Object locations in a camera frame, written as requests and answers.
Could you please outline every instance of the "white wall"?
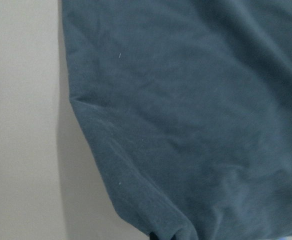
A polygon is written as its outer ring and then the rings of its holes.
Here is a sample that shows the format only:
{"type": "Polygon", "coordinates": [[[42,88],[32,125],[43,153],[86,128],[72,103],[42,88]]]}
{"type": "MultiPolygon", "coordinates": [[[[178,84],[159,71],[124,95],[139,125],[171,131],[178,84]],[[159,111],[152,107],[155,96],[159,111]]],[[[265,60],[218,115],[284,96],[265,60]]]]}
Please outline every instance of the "white wall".
{"type": "Polygon", "coordinates": [[[68,102],[57,0],[0,0],[0,240],[146,240],[121,220],[68,102]]]}

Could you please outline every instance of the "dark blue cloth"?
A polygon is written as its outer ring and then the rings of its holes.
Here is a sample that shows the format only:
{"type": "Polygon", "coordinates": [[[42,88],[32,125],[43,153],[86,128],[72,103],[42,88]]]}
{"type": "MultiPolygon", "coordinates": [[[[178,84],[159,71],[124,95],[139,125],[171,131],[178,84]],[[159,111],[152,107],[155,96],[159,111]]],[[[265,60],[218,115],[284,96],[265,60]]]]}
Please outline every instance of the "dark blue cloth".
{"type": "Polygon", "coordinates": [[[292,236],[292,0],[63,0],[62,21],[122,219],[159,240],[292,236]]]}

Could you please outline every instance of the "fabric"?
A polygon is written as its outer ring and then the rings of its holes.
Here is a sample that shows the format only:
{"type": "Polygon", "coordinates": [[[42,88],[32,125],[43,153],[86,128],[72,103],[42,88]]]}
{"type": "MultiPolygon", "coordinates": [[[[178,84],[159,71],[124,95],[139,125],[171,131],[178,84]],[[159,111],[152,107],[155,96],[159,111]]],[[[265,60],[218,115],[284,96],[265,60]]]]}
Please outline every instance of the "fabric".
{"type": "Polygon", "coordinates": [[[123,220],[159,240],[292,236],[292,0],[63,0],[62,22],[123,220]]]}

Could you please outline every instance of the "blue fabric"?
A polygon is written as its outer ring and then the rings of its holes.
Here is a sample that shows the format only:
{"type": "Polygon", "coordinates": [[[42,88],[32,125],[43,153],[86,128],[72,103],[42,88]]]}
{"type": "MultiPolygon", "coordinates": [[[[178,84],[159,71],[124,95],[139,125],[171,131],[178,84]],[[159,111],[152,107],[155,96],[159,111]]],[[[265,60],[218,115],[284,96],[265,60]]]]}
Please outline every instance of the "blue fabric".
{"type": "Polygon", "coordinates": [[[159,240],[292,236],[292,0],[63,0],[62,21],[122,219],[159,240]]]}

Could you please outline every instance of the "garment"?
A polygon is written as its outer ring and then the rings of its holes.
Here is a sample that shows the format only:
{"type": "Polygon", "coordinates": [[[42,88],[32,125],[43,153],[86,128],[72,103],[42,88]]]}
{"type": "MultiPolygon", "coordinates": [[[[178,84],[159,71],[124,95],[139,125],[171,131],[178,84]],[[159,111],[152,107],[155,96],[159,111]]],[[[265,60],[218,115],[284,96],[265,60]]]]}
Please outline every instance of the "garment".
{"type": "Polygon", "coordinates": [[[159,240],[292,236],[292,0],[63,0],[62,23],[122,219],[159,240]]]}

